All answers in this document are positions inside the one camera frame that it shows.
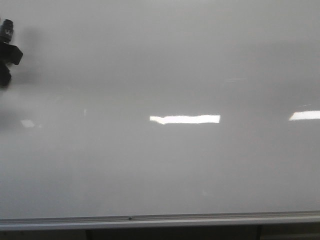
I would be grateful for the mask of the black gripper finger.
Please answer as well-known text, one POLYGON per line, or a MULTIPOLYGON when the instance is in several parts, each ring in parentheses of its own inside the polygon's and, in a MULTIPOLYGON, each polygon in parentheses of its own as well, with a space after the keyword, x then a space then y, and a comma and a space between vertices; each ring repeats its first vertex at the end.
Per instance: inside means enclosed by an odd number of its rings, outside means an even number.
POLYGON ((19 65, 22 57, 23 53, 16 45, 0 43, 0 60, 2 62, 19 65))
POLYGON ((4 62, 0 62, 0 86, 1 87, 8 87, 11 83, 11 73, 9 68, 6 66, 4 62))

